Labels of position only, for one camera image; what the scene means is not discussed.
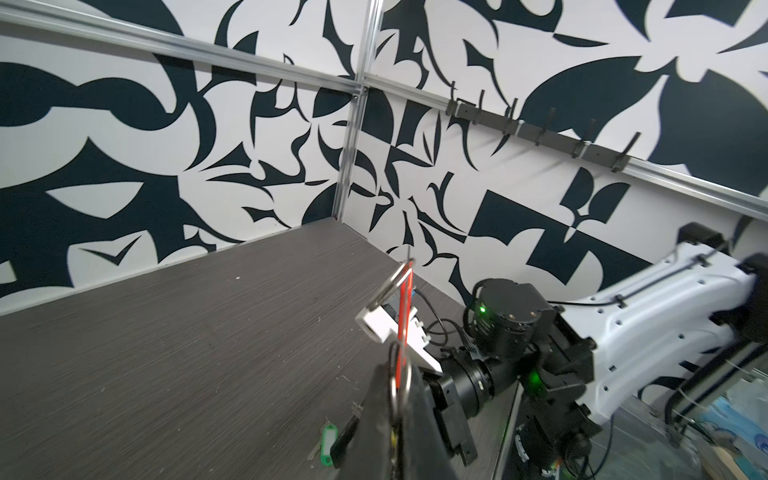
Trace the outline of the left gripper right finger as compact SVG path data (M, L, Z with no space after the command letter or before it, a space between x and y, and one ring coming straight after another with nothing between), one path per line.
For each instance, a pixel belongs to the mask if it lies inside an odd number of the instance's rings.
M398 392L398 478L456 479L433 408L431 394L416 368L401 379Z

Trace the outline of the red key tag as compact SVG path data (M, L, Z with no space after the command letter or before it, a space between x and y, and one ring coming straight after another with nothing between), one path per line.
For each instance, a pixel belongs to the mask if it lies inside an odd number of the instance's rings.
M399 310L398 310L398 353L397 371L400 372L405 362L405 347L407 345L408 326L411 310L413 269L412 262L405 263L403 278L399 283Z

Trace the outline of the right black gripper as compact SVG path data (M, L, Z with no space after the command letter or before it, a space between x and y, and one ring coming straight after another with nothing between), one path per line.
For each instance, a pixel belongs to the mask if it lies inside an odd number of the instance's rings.
M474 359L443 359L441 372L421 369L432 394L438 430L451 456L459 455L464 465L478 458L469 420L495 396L490 370Z

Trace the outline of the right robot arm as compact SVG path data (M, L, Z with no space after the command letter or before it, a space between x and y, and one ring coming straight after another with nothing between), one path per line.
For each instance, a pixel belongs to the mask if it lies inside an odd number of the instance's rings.
M516 386L528 405L512 431L523 475L563 468L592 479L591 441L628 398L707 355L665 405L675 427L688 416L675 404L698 407L692 390L705 379L766 353L767 257L736 259L720 233L693 222L659 263L589 298L550 301L531 284L483 279L456 329L461 345L424 377L448 454L472 463L469 420Z

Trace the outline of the green key tag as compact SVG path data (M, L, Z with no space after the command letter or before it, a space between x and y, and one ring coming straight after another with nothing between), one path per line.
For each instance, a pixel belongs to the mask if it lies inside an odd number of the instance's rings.
M321 431L319 459L320 462L326 467L332 467L334 461L332 459L332 447L338 439L338 428L332 423L326 423Z

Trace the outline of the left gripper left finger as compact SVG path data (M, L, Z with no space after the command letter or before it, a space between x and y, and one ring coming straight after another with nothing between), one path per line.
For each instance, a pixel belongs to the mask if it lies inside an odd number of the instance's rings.
M393 478L393 403L390 367L378 365L373 371L355 433L338 468L338 479Z

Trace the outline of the black wall hook rail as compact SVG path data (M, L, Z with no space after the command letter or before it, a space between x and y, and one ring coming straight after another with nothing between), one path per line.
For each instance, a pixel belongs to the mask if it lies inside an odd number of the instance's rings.
M451 120L466 121L469 125L498 131L502 140L495 152L498 152L511 138L519 138L533 143L536 147L547 147L561 153L568 154L572 159L585 160L600 166L609 168L612 172L622 172L628 165L632 156L630 152L639 138L640 132L635 132L626 147L621 151L608 149L596 143L596 120L589 123L587 132L583 136L572 138L552 129L556 109L552 107L542 126L525 122L521 117L514 118L515 107L518 99L515 98L511 106L508 106L503 115L483 109L485 91L481 90L477 103L468 102L455 97L455 83L450 86L450 100L445 109L445 114Z

